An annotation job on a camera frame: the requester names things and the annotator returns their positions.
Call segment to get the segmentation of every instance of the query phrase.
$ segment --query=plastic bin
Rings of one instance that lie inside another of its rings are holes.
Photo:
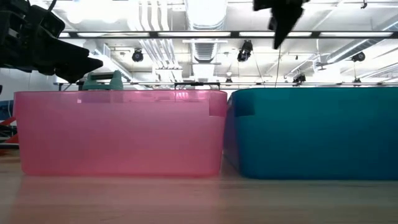
[[[30,175],[217,175],[222,91],[15,94],[22,170]]]
[[[257,179],[398,179],[398,88],[258,88],[228,101],[226,158]]]

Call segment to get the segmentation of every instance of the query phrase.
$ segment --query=green object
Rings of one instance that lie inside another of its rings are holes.
[[[107,79],[111,80],[109,84],[97,82],[97,80]],[[122,73],[118,70],[105,74],[89,73],[87,81],[83,84],[83,90],[123,90]]]

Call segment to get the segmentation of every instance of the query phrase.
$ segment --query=black robotic claw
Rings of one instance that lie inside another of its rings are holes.
[[[255,11],[271,8],[268,29],[275,31],[274,49],[278,49],[303,14],[302,4],[310,0],[254,0]]]
[[[0,67],[38,70],[74,83],[103,66],[89,50],[58,40],[65,24],[25,0],[0,0]]]

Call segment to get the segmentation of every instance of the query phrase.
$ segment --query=table surface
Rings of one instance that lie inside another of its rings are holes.
[[[0,223],[397,224],[398,182],[28,177],[0,157]]]

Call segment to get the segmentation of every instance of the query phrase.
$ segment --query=teal plastic bin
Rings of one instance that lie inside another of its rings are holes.
[[[243,176],[398,179],[398,88],[248,89],[228,106],[224,155]]]

